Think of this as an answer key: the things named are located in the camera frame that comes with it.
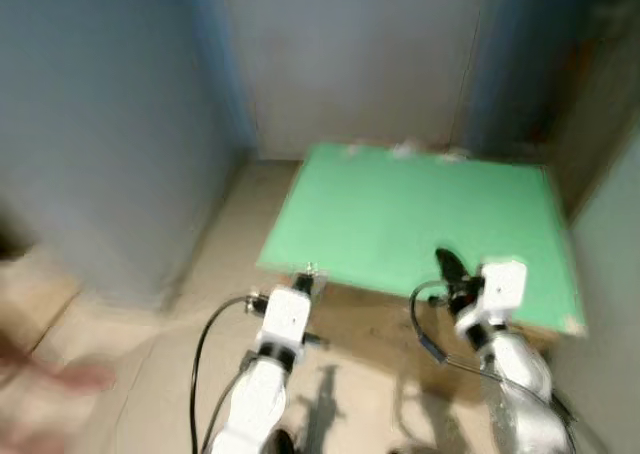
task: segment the tiled floor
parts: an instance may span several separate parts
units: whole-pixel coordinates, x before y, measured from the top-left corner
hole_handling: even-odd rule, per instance
[[[76,408],[77,418],[91,415],[72,452],[190,452],[188,387],[198,335],[208,314],[233,293],[277,280],[258,270],[255,261],[295,169],[294,164],[254,164],[244,170],[170,315],[105,312],[80,301],[50,333],[47,342],[64,358],[106,353],[115,358],[118,374],[114,390]],[[237,308],[212,329],[200,375],[201,432],[258,326]],[[411,451],[422,453],[494,452],[483,406],[450,405],[344,353],[308,350],[288,392],[283,424],[305,453],[386,453],[408,445],[430,446]],[[65,402],[64,409],[70,404]]]

